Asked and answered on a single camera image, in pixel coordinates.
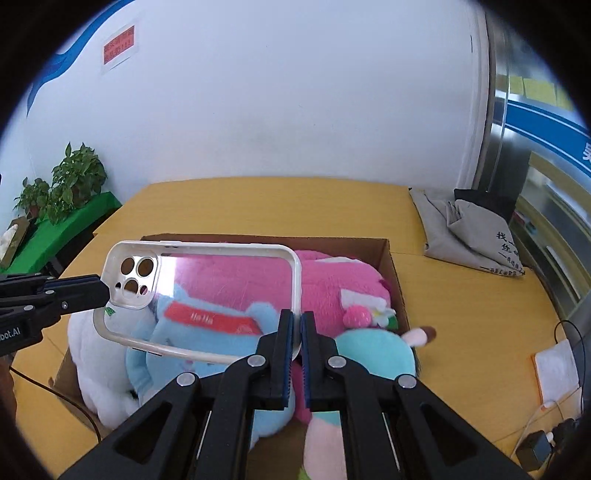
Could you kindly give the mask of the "person left hand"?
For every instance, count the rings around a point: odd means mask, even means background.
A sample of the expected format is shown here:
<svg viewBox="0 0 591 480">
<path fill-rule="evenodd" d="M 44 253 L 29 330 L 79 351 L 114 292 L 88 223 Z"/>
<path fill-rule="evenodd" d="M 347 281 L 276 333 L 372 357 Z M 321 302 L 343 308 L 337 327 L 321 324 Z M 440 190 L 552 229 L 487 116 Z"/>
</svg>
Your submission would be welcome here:
<svg viewBox="0 0 591 480">
<path fill-rule="evenodd" d="M 9 362 L 5 358 L 0 359 L 0 392 L 1 404 L 6 415 L 12 423 L 15 423 L 17 400 L 14 393 L 14 380 L 10 373 Z"/>
</svg>

